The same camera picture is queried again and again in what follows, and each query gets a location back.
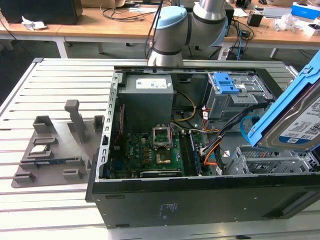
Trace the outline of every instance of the aluminum extrusion table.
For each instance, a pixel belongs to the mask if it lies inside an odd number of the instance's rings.
[[[186,66],[266,68],[285,88],[297,72],[275,61],[187,60]],[[84,119],[106,111],[114,66],[146,65],[144,60],[43,59],[33,62],[0,107],[0,239],[312,239],[320,231],[320,202],[285,220],[107,230],[94,203],[85,202],[87,184],[12,188],[12,177],[38,115],[69,120],[67,99],[80,101]]]

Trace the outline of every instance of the blue box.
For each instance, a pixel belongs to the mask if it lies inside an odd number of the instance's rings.
[[[316,19],[320,15],[320,7],[312,5],[299,5],[297,2],[294,2],[291,6],[292,15],[307,18],[307,19]]]

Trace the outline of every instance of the white paper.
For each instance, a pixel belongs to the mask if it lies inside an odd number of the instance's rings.
[[[26,29],[29,29],[31,31],[34,31],[35,29],[45,29],[47,26],[44,24],[43,21],[30,21],[24,16],[22,16],[22,23],[21,23]]]
[[[248,14],[245,11],[243,11],[242,8],[235,8],[233,16],[239,17],[239,18],[245,18],[245,17],[248,17]]]

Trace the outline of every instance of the hard drive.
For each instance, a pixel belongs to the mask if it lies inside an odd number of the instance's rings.
[[[308,151],[320,145],[320,51],[248,134],[252,146]]]

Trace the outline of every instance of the gray robot arm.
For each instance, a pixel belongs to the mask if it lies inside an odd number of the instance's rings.
[[[200,0],[187,13],[183,7],[169,6],[161,10],[149,66],[183,66],[182,46],[216,46],[228,28],[225,0]]]

